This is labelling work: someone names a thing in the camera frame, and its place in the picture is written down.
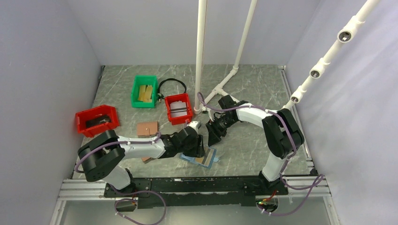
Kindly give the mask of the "blue card holder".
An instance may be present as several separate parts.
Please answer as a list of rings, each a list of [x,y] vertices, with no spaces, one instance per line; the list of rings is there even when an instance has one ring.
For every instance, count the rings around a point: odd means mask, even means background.
[[[205,146],[204,147],[205,154],[203,157],[188,157],[181,153],[179,158],[185,160],[189,163],[202,166],[204,168],[211,168],[213,163],[217,163],[219,158],[216,156],[216,149]]]

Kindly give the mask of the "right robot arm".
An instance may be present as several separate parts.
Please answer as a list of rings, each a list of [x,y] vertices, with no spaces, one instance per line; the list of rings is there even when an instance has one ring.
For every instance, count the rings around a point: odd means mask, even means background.
[[[270,155],[260,175],[259,190],[269,195],[276,190],[287,161],[304,144],[305,138],[289,109],[267,110],[247,101],[236,102],[230,95],[222,97],[214,109],[214,117],[206,124],[208,145],[212,146],[226,136],[227,129],[237,122],[248,122],[264,130]]]

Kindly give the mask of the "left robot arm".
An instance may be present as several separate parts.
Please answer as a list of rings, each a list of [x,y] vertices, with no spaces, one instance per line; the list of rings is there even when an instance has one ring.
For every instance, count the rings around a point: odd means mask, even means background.
[[[192,127],[171,135],[157,132],[151,138],[127,138],[107,130],[81,146],[74,171],[83,173],[88,182],[104,180],[107,176],[128,175],[119,163],[131,158],[173,158],[182,153],[188,157],[205,155],[203,136]]]

